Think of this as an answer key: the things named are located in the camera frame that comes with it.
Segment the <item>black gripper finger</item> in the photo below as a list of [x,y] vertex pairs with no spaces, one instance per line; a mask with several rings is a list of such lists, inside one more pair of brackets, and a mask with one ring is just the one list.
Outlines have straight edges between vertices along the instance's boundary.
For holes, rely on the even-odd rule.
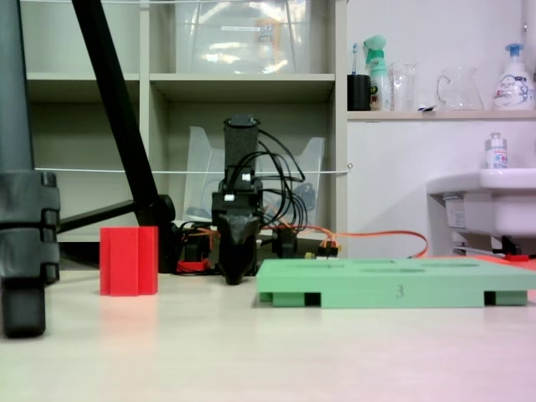
[[245,276],[255,271],[260,218],[252,214],[221,214],[218,231],[220,269],[228,285],[239,285]]

